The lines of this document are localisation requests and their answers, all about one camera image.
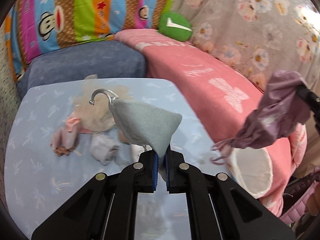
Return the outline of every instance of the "gray fabric pouch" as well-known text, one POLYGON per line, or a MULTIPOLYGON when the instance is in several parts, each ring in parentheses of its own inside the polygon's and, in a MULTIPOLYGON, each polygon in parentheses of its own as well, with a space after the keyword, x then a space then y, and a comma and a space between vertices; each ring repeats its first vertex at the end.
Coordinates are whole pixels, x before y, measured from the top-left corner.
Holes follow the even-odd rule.
POLYGON ((181 114, 119 98, 109 103, 109 109, 127 141, 140 146, 150 145, 162 164, 171 137, 181 123, 181 114))

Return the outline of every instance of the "colorful striped quilt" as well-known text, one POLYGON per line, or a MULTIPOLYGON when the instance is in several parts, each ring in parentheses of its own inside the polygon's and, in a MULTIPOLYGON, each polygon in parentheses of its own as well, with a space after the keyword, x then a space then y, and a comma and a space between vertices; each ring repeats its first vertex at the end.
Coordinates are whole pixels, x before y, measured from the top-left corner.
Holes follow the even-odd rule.
POLYGON ((15 79, 39 55, 75 44, 112 39, 129 28, 156 28, 173 0, 17 0, 6 19, 15 79))

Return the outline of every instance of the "purple cloth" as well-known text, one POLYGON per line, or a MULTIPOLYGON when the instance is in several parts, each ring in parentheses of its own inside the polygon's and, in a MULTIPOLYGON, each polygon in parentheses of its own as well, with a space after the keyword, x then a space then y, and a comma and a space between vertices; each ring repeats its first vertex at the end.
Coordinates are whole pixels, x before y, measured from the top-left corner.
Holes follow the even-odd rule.
POLYGON ((258 109, 249 114, 235 138, 218 142, 213 150, 221 150, 226 144, 233 148, 259 149, 288 137, 297 123, 304 124, 310 117, 309 106, 296 95, 296 87, 302 84, 306 85, 298 72, 275 71, 258 109))

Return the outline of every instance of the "pink blanket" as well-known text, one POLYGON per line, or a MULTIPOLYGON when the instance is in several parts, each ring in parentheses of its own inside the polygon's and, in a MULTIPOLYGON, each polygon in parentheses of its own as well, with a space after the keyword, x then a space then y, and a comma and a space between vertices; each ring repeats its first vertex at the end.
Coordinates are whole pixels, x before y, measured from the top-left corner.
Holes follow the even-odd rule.
MULTIPOLYGON (((178 87, 214 142, 234 137, 262 96, 250 81, 221 61, 156 30, 124 30, 114 38, 143 53, 149 77, 170 80, 178 87)), ((274 179, 270 191, 260 201, 280 216, 282 194, 305 149, 301 144, 290 147, 287 138, 266 149, 274 179), (293 155, 291 148, 299 150, 293 155)))

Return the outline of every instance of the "green pillow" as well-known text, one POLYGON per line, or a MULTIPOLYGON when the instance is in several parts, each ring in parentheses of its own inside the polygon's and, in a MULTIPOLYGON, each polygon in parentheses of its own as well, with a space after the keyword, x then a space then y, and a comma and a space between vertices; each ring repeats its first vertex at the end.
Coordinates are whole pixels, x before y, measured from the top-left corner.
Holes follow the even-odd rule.
POLYGON ((159 33, 177 41, 187 41, 191 35, 191 24, 180 14, 166 12, 160 17, 159 33))

